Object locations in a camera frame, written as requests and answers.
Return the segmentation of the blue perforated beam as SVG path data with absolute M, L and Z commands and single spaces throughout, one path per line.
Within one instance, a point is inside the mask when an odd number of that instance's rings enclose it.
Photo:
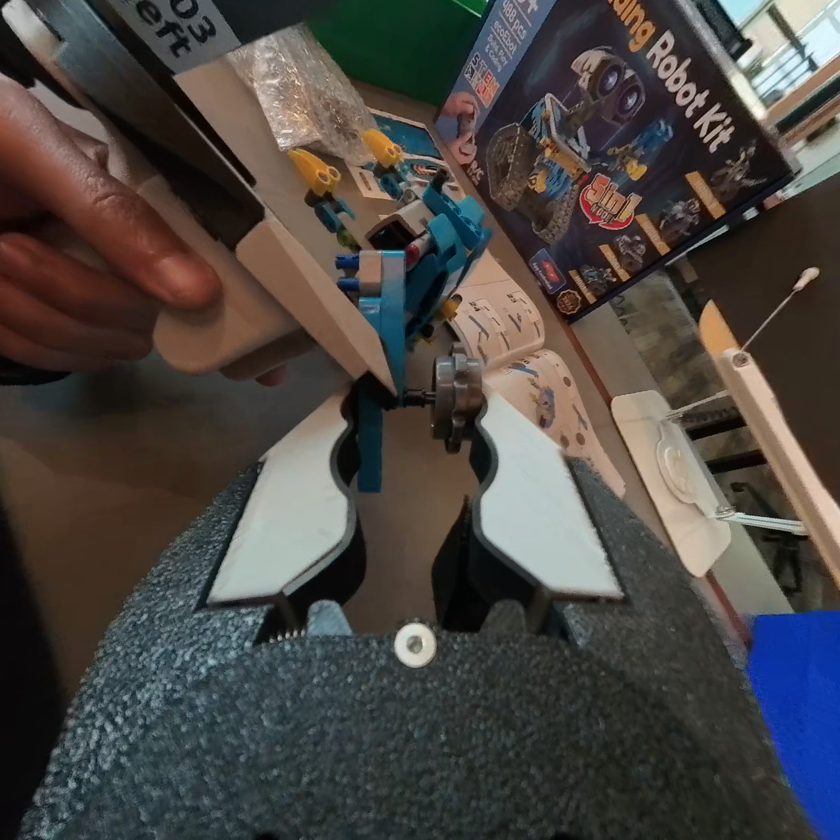
M 371 376 L 356 387 L 360 450 L 357 485 L 359 492 L 375 493 L 382 488 L 385 410 L 400 403 L 405 385 L 406 260 L 402 250 L 364 250 L 359 258 L 359 310 L 379 336 L 395 386 L 395 397 L 387 396 Z

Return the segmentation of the person's left hand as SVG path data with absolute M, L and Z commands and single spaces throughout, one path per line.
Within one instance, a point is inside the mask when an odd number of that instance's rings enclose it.
M 100 139 L 1 86 L 2 359 L 50 374 L 138 361 L 163 308 L 219 298 L 213 269 L 109 171 Z

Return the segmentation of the bubble wrap bag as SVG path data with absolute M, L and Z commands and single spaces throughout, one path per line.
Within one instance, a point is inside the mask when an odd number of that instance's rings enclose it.
M 306 24 L 240 46 L 227 60 L 255 94 L 281 150 L 307 146 L 351 165 L 373 162 L 362 135 L 375 120 Z

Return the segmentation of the black divider panel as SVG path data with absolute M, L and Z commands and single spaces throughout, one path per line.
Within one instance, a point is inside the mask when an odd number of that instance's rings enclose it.
M 838 445 L 838 155 L 780 205 L 708 240 L 668 268 L 691 316 L 713 302 L 739 345 L 807 269 L 818 276 L 750 344 L 798 435 Z

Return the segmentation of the sticker sheet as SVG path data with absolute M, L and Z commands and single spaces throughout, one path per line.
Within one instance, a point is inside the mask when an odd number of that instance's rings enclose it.
M 443 153 L 427 126 L 374 108 L 370 109 L 370 114 L 376 128 L 401 147 L 406 179 L 416 192 L 422 193 L 438 170 L 446 167 Z M 374 176 L 374 163 L 369 162 L 363 166 L 349 165 L 348 172 L 363 197 L 390 199 Z

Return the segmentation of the grey toothed wheel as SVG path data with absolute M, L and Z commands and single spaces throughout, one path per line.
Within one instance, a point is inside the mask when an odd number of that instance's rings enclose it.
M 430 396 L 432 438 L 455 455 L 471 439 L 485 400 L 482 366 L 461 342 L 453 343 L 448 355 L 434 361 Z

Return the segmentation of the instruction booklet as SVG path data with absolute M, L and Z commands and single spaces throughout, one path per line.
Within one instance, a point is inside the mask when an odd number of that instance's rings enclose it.
M 571 369 L 545 346 L 536 304 L 504 271 L 491 271 L 485 280 L 478 275 L 455 291 L 459 303 L 450 326 L 480 362 L 486 387 L 624 498 L 624 479 L 595 433 Z

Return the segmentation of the robot kit box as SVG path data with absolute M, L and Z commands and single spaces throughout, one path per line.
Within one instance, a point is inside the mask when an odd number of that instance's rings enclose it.
M 499 1 L 435 128 L 576 322 L 793 180 L 693 2 Z

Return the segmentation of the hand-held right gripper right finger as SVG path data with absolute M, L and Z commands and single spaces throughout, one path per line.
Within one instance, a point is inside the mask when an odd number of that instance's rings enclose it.
M 627 594 L 562 447 L 499 394 L 476 420 L 459 621 L 479 628 L 512 602 L 528 631 L 567 605 L 625 606 Z

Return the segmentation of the green storage bin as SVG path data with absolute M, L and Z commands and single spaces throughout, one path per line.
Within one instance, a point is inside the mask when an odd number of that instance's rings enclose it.
M 339 1 L 307 21 L 350 79 L 437 106 L 483 24 L 486 1 Z

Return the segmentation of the blue toy robot model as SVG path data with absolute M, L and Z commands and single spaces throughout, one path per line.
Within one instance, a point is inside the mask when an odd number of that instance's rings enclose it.
M 339 171 L 302 148 L 287 154 L 307 187 L 306 204 L 344 248 L 335 258 L 337 287 L 358 305 L 362 299 L 379 301 L 385 257 L 396 256 L 397 274 L 405 281 L 406 342 L 431 340 L 438 327 L 455 316 L 457 288 L 483 256 L 491 231 L 472 197 L 453 198 L 444 163 L 410 156 L 378 129 L 363 131 L 361 139 L 373 156 L 368 175 L 395 201 L 395 211 L 366 234 L 335 192 Z

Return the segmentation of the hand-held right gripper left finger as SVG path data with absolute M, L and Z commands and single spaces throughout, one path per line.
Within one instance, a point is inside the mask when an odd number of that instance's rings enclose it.
M 351 490 L 360 466 L 355 394 L 336 392 L 271 446 L 208 582 L 217 609 L 274 606 L 285 629 L 316 602 L 361 588 L 365 544 Z

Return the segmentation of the blue storage bin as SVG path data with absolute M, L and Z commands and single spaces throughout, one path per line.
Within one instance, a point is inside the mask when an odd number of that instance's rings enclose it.
M 819 838 L 839 838 L 839 612 L 757 616 L 748 664 L 784 776 Z

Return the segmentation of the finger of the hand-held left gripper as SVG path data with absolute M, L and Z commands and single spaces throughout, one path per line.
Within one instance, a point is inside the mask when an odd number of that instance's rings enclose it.
M 284 224 L 263 220 L 238 243 L 236 256 L 351 379 L 371 375 L 396 394 L 379 334 Z

